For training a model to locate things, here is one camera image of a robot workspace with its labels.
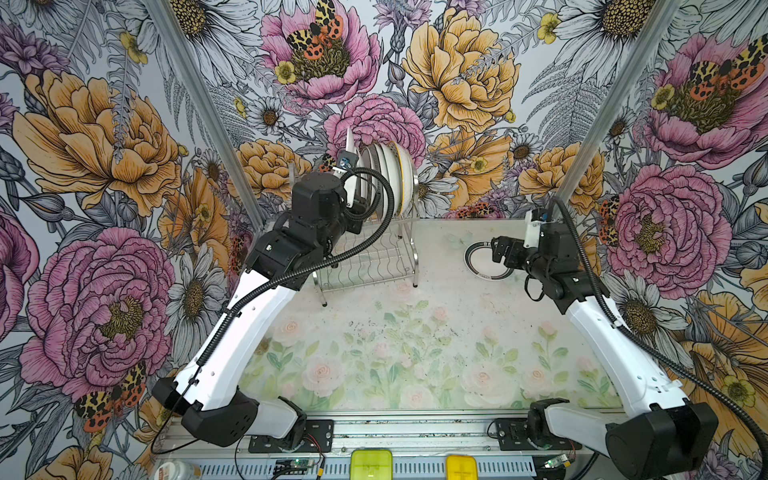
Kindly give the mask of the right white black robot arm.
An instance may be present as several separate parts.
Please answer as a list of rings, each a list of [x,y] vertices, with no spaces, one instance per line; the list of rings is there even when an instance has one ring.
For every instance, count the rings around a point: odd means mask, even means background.
[[[610,293],[589,265],[572,220],[526,219],[522,239],[499,236],[492,260],[525,272],[542,298],[585,338],[622,403],[619,415],[591,413],[565,399],[535,401],[526,422],[539,448],[580,444],[608,457],[627,479],[655,479],[697,470],[718,427],[705,403],[671,380],[657,352],[630,337]]]

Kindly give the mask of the green red rimmed white plate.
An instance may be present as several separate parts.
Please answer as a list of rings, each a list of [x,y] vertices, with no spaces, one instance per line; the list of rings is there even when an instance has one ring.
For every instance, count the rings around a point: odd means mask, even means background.
[[[464,263],[467,269],[476,277],[486,281],[501,281],[509,278],[514,271],[492,258],[492,247],[489,242],[476,242],[467,247],[464,253]]]

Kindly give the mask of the chrome wire dish rack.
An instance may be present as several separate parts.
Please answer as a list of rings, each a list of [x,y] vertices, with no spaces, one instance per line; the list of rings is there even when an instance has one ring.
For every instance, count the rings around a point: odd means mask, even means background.
[[[357,192],[371,199],[371,180],[380,182],[379,194],[372,200],[373,214],[363,222],[359,234],[344,233],[333,249],[319,249],[320,259],[333,262],[311,273],[311,282],[320,304],[328,305],[328,295],[392,281],[419,283],[419,257],[413,235],[415,214],[394,216],[395,198],[382,167],[365,181]]]

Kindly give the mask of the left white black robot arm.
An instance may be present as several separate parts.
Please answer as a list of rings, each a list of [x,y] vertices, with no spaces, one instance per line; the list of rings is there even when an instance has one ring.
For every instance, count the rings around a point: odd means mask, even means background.
[[[260,436],[290,450],[302,443],[305,413],[283,397],[248,396],[240,379],[307,279],[375,243],[391,223],[394,201],[389,181],[370,167],[310,172],[293,186],[290,209],[255,241],[233,296],[200,350],[152,390],[180,416],[193,441],[228,447]]]

